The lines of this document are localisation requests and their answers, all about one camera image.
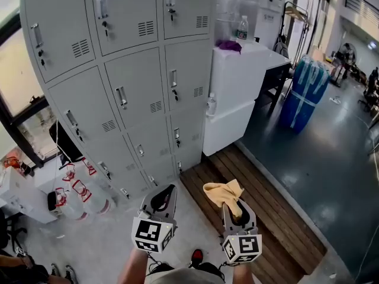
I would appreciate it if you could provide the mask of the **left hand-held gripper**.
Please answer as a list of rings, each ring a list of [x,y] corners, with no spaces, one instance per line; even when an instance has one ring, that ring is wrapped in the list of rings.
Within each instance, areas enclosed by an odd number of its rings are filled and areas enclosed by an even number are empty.
[[[133,219],[131,239],[139,249],[151,253],[162,253],[175,235],[177,187],[170,184],[163,191],[163,204],[160,196],[162,187],[155,187],[143,199],[138,216]]]

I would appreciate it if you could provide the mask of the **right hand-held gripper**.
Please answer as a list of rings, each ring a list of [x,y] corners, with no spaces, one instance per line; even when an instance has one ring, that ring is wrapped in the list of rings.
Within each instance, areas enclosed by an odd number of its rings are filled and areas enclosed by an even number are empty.
[[[238,200],[237,205],[242,211],[242,216],[237,219],[237,224],[248,229],[228,233],[224,238],[221,246],[228,264],[253,262],[262,254],[262,235],[258,234],[254,211],[241,199]],[[232,219],[233,214],[230,208],[223,203],[222,220],[225,231],[234,230]]]

